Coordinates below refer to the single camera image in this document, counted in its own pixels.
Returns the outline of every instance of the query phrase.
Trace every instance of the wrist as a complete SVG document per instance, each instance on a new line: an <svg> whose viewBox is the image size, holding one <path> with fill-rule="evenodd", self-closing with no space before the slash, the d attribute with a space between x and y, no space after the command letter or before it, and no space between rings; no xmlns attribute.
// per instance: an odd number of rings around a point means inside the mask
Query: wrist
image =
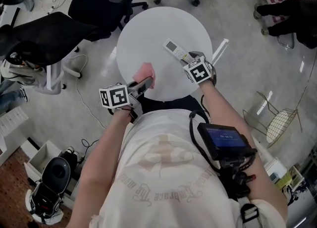
<svg viewBox="0 0 317 228"><path fill-rule="evenodd" d="M201 90L203 92L206 92L206 91L209 91L210 88L214 88L214 85L213 85L213 83L211 81L206 80L206 81L200 83L199 87L201 88Z"/></svg>
<svg viewBox="0 0 317 228"><path fill-rule="evenodd" d="M114 122L124 123L126 125L129 124L131 119L130 111L128 110L116 110L112 117Z"/></svg>

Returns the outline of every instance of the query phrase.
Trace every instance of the small screen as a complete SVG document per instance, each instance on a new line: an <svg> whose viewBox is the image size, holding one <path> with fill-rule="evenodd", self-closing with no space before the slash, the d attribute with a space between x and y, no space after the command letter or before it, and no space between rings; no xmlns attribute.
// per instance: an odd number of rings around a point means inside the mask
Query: small screen
<svg viewBox="0 0 317 228"><path fill-rule="evenodd" d="M245 147L239 133L235 130L207 128L208 134L217 147Z"/></svg>
<svg viewBox="0 0 317 228"><path fill-rule="evenodd" d="M177 48L177 46L175 44L173 44L171 41L168 42L168 44L166 45L166 47L168 49L170 49L172 52Z"/></svg>

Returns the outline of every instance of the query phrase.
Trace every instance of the table top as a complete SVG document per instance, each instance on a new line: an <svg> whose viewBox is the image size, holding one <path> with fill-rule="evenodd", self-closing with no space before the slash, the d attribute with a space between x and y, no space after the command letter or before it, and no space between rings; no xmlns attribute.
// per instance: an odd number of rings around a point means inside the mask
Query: table top
<svg viewBox="0 0 317 228"><path fill-rule="evenodd" d="M150 62L156 74L153 90L145 97L171 101L192 94L198 85L187 78L180 62L163 43L170 38L187 52L203 52L212 62L210 37L203 25L191 14L172 7L143 11L124 27L117 44L117 63L123 79L129 83L142 63Z"/></svg>

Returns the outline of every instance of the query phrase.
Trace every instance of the gray floor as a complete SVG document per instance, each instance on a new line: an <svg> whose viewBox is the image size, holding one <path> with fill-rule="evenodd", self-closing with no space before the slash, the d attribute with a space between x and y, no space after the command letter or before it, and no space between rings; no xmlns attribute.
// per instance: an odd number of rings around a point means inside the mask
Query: gray floor
<svg viewBox="0 0 317 228"><path fill-rule="evenodd" d="M153 0L146 1L150 7L156 6ZM195 16L208 31L214 49L223 38L230 40L216 65L217 87L240 114L243 109L256 114L261 107L263 101L256 91L266 96L272 91L271 102L279 110L294 109L307 86L298 106L303 133L295 118L271 150L288 168L296 162L301 163L317 137L317 112L314 109L317 102L317 72L316 69L312 71L316 50L309 50L297 41L295 49L288 50L280 46L275 38L262 36L260 29L264 23L253 18L254 4L260 0L201 1L199 7L193 7L190 0L163 0L161 5L177 7ZM22 12L17 24L44 16L52 5L51 0L36 2L34 12ZM67 13L70 2L67 0L60 11ZM78 80L78 89L84 102L104 126L109 122L110 115L101 107L98 89L123 81L116 61L110 57L119 35L120 31L116 30L109 39L94 43L83 41L79 45L80 53L86 54L89 62L83 71L83 78ZM80 68L82 63L83 60L79 58L75 67ZM71 145L83 152L82 138L92 142L100 137L103 129L81 103L75 81L75 78L67 77L67 89L57 96L29 91L30 103L22 107L37 126L34 137L38 143L49 139L60 148ZM259 119L264 122L272 119L267 108L262 111ZM265 138L254 133L266 146Z"/></svg>

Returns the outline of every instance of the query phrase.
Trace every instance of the black pants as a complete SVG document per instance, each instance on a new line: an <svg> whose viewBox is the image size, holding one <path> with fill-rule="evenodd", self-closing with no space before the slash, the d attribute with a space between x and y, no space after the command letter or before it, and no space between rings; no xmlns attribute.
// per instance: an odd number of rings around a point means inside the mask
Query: black pants
<svg viewBox="0 0 317 228"><path fill-rule="evenodd" d="M305 26L300 0L285 0L282 3L259 6L257 12L262 16L290 16L287 20L268 27L271 36L298 33Z"/></svg>
<svg viewBox="0 0 317 228"><path fill-rule="evenodd" d="M185 109L189 111L200 110L203 111L203 108L199 102L192 96L187 96L182 99L176 99L173 101L155 101L148 98L145 98L144 95L138 98L138 101L141 103L143 114L157 111L157 110L168 110L168 109Z"/></svg>

